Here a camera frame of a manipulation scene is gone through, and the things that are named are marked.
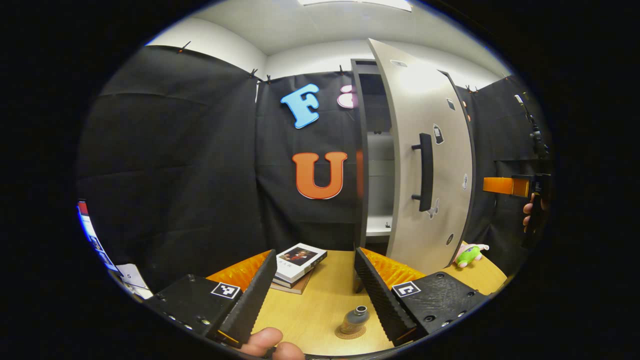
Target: ceiling light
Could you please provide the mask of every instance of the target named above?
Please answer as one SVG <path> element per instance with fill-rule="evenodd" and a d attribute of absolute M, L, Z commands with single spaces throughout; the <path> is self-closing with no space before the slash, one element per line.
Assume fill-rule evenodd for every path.
<path fill-rule="evenodd" d="M 369 3 L 390 6 L 392 8 L 411 12 L 411 5 L 406 0 L 298 0 L 302 5 L 313 5 L 323 3 Z"/>

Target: stack of books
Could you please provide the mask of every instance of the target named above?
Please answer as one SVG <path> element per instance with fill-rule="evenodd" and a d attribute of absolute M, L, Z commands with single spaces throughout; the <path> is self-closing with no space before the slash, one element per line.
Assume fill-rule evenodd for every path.
<path fill-rule="evenodd" d="M 271 288 L 302 294 L 313 268 L 324 258 L 326 250 L 299 243 L 277 256 L 278 270 Z"/>

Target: white wall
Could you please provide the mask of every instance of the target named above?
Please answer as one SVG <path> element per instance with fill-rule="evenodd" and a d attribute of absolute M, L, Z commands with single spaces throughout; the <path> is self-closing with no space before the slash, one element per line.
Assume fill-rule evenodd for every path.
<path fill-rule="evenodd" d="M 248 72 L 258 69 L 255 74 L 266 79 L 267 56 L 262 51 L 239 35 L 206 20 L 187 18 L 162 32 L 147 45 L 183 47 L 189 41 L 189 50 L 214 56 Z"/>
<path fill-rule="evenodd" d="M 503 76 L 459 56 L 437 49 L 404 42 L 384 41 L 391 46 L 406 51 L 417 58 L 433 64 L 439 70 L 451 75 L 458 86 L 470 85 L 471 89 L 487 86 Z M 325 42 L 282 51 L 267 57 L 266 74 L 271 79 L 312 72 L 351 70 L 351 59 L 373 59 L 366 40 Z"/>

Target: blue letter f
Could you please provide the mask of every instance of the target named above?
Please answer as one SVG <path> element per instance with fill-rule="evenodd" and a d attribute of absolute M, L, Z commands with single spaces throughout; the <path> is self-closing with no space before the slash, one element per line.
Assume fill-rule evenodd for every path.
<path fill-rule="evenodd" d="M 291 109 L 293 116 L 296 118 L 296 123 L 294 124 L 296 129 L 305 127 L 320 117 L 318 113 L 312 113 L 309 110 L 309 106 L 318 109 L 318 99 L 313 94 L 307 94 L 309 92 L 318 92 L 319 90 L 317 86 L 308 84 L 280 100 L 281 103 L 289 105 L 289 109 Z"/>

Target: clip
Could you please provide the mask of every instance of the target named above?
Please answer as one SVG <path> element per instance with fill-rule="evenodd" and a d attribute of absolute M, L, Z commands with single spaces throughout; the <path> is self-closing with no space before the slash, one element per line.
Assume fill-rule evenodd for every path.
<path fill-rule="evenodd" d="M 184 48 L 187 47 L 187 45 L 189 45 L 190 43 L 191 43 L 191 41 L 186 43 L 180 50 L 178 50 L 178 54 L 180 54 L 182 52 L 182 50 L 184 50 Z"/>

